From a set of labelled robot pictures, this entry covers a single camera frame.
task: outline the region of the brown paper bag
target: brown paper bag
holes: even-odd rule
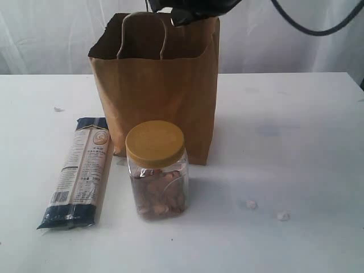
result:
[[[169,121],[192,164],[206,164],[214,127],[220,21],[174,27],[169,14],[115,14],[89,59],[115,154],[136,125]]]

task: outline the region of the paper bag handle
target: paper bag handle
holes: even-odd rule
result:
[[[164,28],[164,40],[163,40],[162,48],[160,49],[160,52],[159,52],[159,56],[160,56],[160,59],[163,60],[163,53],[164,53],[164,49],[166,48],[166,42],[167,42],[168,28],[167,28],[165,22],[163,20],[161,20],[158,16],[156,16],[154,13],[146,13],[146,12],[132,13],[132,14],[127,15],[124,18],[123,23],[121,25],[121,46],[120,46],[120,49],[118,51],[117,58],[118,59],[121,59],[122,51],[123,51],[124,45],[125,45],[126,21],[129,20],[131,17],[140,16],[140,15],[143,15],[143,16],[153,16],[154,18],[158,18],[160,20],[160,22],[162,23],[163,28]]]

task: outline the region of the plastic package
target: plastic package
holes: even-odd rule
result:
[[[126,138],[136,210],[144,219],[177,216],[188,203],[188,158],[182,131],[172,123],[149,121]]]
[[[72,147],[38,229],[95,224],[109,142],[105,118],[78,120]]]

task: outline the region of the barcode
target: barcode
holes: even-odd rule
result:
[[[69,192],[55,192],[52,196],[51,203],[64,202],[67,200]]]

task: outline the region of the black cable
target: black cable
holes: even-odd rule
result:
[[[279,14],[294,28],[296,28],[297,30],[308,34],[308,35],[312,35],[312,36],[326,36],[326,35],[330,35],[332,33],[335,33],[337,31],[339,31],[340,29],[342,29],[343,27],[345,27],[347,24],[349,24],[357,15],[358,13],[362,10],[362,8],[364,7],[364,0],[361,0],[359,3],[357,3],[357,5],[355,6],[355,8],[351,11],[351,13],[343,20],[341,21],[339,24],[337,24],[336,26],[329,28],[328,30],[322,30],[322,31],[315,31],[315,30],[309,30],[308,28],[305,28],[303,26],[301,26],[300,24],[298,24],[297,22],[295,22],[281,7],[281,5],[278,3],[277,0],[271,0],[272,4],[274,5],[274,7],[277,9],[277,11],[279,12]]]

